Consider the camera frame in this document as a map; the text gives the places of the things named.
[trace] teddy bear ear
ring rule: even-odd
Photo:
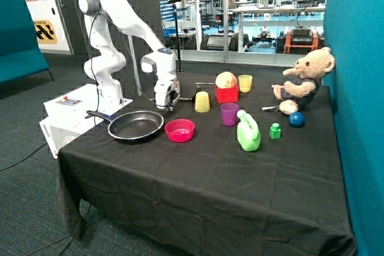
[[[327,68],[325,68],[325,72],[330,73],[335,68],[335,58],[331,58],[331,60],[328,63]]]
[[[326,50],[328,51],[329,53],[331,52],[331,49],[329,47],[323,47],[322,50]]]

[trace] teddy bear paw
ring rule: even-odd
[[[281,100],[281,88],[281,85],[274,85],[274,95],[279,100]]]
[[[297,103],[293,100],[283,101],[282,103],[280,103],[278,108],[281,112],[287,115],[291,115],[293,112],[299,111]]]

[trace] pan handle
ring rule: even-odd
[[[92,116],[96,116],[96,117],[99,117],[99,118],[102,118],[103,120],[105,121],[108,121],[109,123],[112,122],[112,120],[109,119],[109,116],[102,113],[102,112],[98,112],[98,111],[91,111],[91,110],[87,110],[86,111],[89,115],[92,115]]]

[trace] label sticker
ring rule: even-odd
[[[34,21],[38,44],[57,44],[58,39],[53,25],[48,20]]]

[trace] control box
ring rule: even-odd
[[[96,85],[87,84],[45,102],[48,117],[40,122],[40,128],[53,157],[57,159],[60,148],[103,121],[98,117],[87,118],[87,110],[95,111],[98,107],[99,112],[111,116],[132,101],[124,99],[119,105],[104,106]]]

